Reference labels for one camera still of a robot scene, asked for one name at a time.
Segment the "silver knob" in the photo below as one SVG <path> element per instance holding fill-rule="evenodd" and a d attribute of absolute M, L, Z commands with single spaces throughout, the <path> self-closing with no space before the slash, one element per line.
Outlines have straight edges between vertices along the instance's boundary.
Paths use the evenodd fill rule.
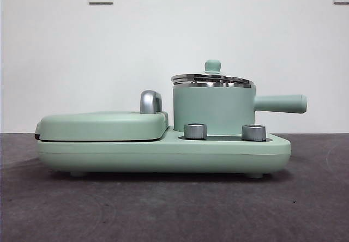
<path fill-rule="evenodd" d="M 206 124 L 199 124 L 199 123 L 185 124 L 184 137 L 190 140 L 205 140 L 207 138 Z"/>
<path fill-rule="evenodd" d="M 266 141 L 266 127 L 262 125 L 242 126 L 241 138 L 248 141 Z"/>

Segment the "lid knob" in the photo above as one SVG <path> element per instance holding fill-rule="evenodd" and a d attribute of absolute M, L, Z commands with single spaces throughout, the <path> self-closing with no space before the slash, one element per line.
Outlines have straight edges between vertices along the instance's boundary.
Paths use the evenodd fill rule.
<path fill-rule="evenodd" d="M 220 61 L 216 59 L 209 59 L 205 62 L 206 73 L 219 73 L 220 72 Z"/>

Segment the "sandwich maker lid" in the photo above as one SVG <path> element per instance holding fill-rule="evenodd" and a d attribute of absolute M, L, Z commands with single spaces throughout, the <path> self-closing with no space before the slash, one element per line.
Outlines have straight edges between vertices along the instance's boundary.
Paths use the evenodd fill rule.
<path fill-rule="evenodd" d="M 161 138 L 169 126 L 166 112 L 96 112 L 44 117 L 35 137 L 42 141 L 149 141 Z"/>

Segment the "appliance foot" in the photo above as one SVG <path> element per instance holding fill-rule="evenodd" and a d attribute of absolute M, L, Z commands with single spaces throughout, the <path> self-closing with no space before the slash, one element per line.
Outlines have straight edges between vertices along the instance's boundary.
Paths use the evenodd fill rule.
<path fill-rule="evenodd" d="M 76 171 L 70 172 L 70 176 L 74 177 L 74 178 L 81 178 L 81 177 L 84 177 L 86 175 L 87 175 L 86 172 L 76 172 Z"/>
<path fill-rule="evenodd" d="M 258 178 L 262 178 L 263 174 L 262 173 L 247 173 L 247 174 L 245 174 L 245 176 L 248 178 L 258 179 Z"/>

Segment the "chrome handle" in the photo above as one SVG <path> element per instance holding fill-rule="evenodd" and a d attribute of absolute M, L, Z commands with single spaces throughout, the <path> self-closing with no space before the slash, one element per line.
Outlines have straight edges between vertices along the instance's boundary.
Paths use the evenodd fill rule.
<path fill-rule="evenodd" d="M 163 111 L 160 93 L 153 90 L 145 90 L 141 94 L 141 114 L 156 114 Z"/>

